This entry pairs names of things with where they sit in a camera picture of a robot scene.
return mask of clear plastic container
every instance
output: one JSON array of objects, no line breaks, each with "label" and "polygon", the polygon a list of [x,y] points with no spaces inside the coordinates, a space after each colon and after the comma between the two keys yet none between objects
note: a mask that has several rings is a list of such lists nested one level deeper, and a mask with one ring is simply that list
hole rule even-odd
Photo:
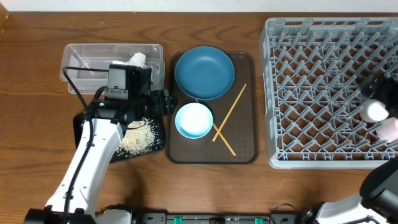
[{"label": "clear plastic container", "polygon": [[[68,44],[63,53],[61,68],[64,66],[80,68],[108,69],[112,61],[128,62],[135,53],[146,56],[145,65],[152,67],[151,90],[159,90],[164,85],[163,47],[159,44]],[[107,85],[106,72],[68,70],[68,75],[81,94],[94,94]],[[60,70],[60,78],[67,79]],[[69,85],[68,91],[75,93]]]}]

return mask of light blue bowl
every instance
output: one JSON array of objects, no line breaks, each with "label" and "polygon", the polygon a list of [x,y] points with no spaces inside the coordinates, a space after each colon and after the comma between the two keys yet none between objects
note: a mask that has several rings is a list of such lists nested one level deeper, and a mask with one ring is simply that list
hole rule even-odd
[{"label": "light blue bowl", "polygon": [[213,125],[213,115],[203,104],[189,103],[175,115],[175,126],[186,138],[198,139],[205,136]]},{"label": "light blue bowl", "polygon": [[175,81],[188,96],[212,100],[226,93],[235,79],[230,57],[214,47],[195,47],[183,54],[175,66]]}]

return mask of wooden chopstick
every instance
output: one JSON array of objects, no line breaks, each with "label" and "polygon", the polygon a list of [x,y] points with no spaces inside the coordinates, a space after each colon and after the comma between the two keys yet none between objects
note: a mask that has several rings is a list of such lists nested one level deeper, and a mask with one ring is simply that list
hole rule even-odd
[{"label": "wooden chopstick", "polygon": [[234,107],[235,107],[236,103],[238,102],[239,98],[241,97],[241,95],[242,95],[242,93],[243,93],[243,90],[244,90],[245,88],[246,88],[246,84],[244,84],[244,86],[243,86],[241,92],[239,93],[238,97],[236,97],[234,104],[232,104],[231,109],[229,109],[228,114],[225,116],[224,121],[222,122],[220,128],[218,129],[216,135],[215,135],[214,138],[213,138],[213,141],[215,141],[216,138],[217,138],[217,136],[220,134],[221,129],[223,129],[223,126],[224,126],[226,120],[228,119],[228,117],[229,117],[229,115],[231,114],[232,110],[234,110]]},{"label": "wooden chopstick", "polygon": [[[217,126],[216,126],[215,123],[213,123],[213,128],[214,128],[216,131],[218,131],[218,128],[217,128]],[[228,144],[228,141],[226,141],[226,139],[224,138],[223,134],[220,133],[220,137],[222,138],[222,140],[223,140],[224,143],[226,144],[226,147],[228,147],[228,149],[231,151],[232,155],[233,155],[233,156],[236,156],[236,153],[234,152],[234,150],[232,149],[232,147]]]}]

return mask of black tray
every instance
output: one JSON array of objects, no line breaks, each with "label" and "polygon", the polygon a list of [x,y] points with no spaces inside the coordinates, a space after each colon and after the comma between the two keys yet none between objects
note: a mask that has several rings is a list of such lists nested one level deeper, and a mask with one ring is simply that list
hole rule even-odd
[{"label": "black tray", "polygon": [[[76,149],[79,145],[81,134],[83,132],[83,128],[81,125],[83,121],[84,121],[83,113],[79,113],[73,118],[73,131],[75,133]],[[153,131],[156,133],[156,137],[154,139],[154,144],[152,146],[149,146],[150,151],[145,154],[157,152],[157,151],[163,149],[165,146],[165,142],[166,142],[162,122],[152,120],[152,121],[149,121],[148,124],[154,127]],[[128,150],[124,150],[123,148],[118,147],[115,150],[115,152],[113,153],[110,163],[117,162],[117,161],[120,161],[123,159],[129,159],[129,158],[141,156],[141,155],[144,155],[144,154],[132,155]]]},{"label": "black tray", "polygon": [[195,102],[195,99],[181,91],[174,79],[175,65],[183,53],[177,54],[172,60],[170,89],[178,98],[178,105],[174,114],[169,118],[167,157],[178,164],[248,164],[255,161],[259,142],[257,136],[256,81],[252,57],[245,52],[227,52],[235,66],[235,80],[232,87],[217,99],[200,101],[211,110],[214,123],[219,127],[244,84],[246,84],[238,103],[221,130],[236,153],[236,156],[233,156],[219,136],[215,142],[211,141],[216,134],[214,128],[200,139],[188,139],[182,136],[175,127],[177,111],[183,105]]}]

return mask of pink cup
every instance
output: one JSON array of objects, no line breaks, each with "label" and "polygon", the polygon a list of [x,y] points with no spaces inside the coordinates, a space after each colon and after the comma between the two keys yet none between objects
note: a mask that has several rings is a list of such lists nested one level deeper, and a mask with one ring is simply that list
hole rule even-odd
[{"label": "pink cup", "polygon": [[382,126],[376,130],[377,135],[388,143],[398,139],[398,119],[393,117],[381,121]]}]

